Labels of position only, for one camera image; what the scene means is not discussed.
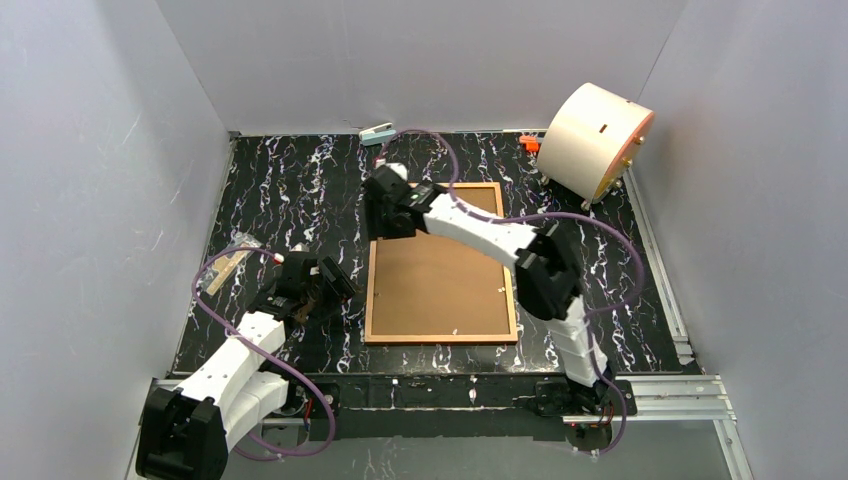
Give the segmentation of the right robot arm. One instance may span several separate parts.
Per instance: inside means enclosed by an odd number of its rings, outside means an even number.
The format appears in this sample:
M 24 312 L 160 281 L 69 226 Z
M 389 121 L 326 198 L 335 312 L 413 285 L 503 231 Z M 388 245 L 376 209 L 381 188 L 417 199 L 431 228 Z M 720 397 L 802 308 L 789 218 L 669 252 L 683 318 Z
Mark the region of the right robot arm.
M 411 185 L 406 169 L 385 163 L 364 180 L 366 231 L 372 240 L 419 233 L 461 243 L 506 267 L 520 307 L 546 328 L 566 376 L 562 394 L 538 394 L 540 416 L 598 413 L 602 423 L 626 417 L 627 396 L 591 330 L 581 269 L 558 223 L 511 222 L 457 197 L 452 186 Z

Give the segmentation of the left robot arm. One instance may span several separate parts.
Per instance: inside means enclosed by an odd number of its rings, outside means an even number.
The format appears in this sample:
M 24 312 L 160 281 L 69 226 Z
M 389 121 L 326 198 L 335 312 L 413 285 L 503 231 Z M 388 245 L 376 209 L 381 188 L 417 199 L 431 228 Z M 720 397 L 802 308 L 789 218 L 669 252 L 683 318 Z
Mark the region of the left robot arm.
M 322 444 L 335 439 L 333 404 L 317 384 L 275 357 L 286 327 L 314 310 L 339 308 L 355 295 L 350 276 L 332 258 L 307 251 L 284 254 L 256 248 L 279 265 L 236 324 L 204 302 L 196 304 L 220 323 L 228 336 L 193 374 L 174 388 L 158 387 L 141 415 L 135 472 L 144 479 L 219 479 L 230 453 L 244 436 L 286 405 L 291 389 L 306 390 L 308 407 L 321 405 L 329 421 Z

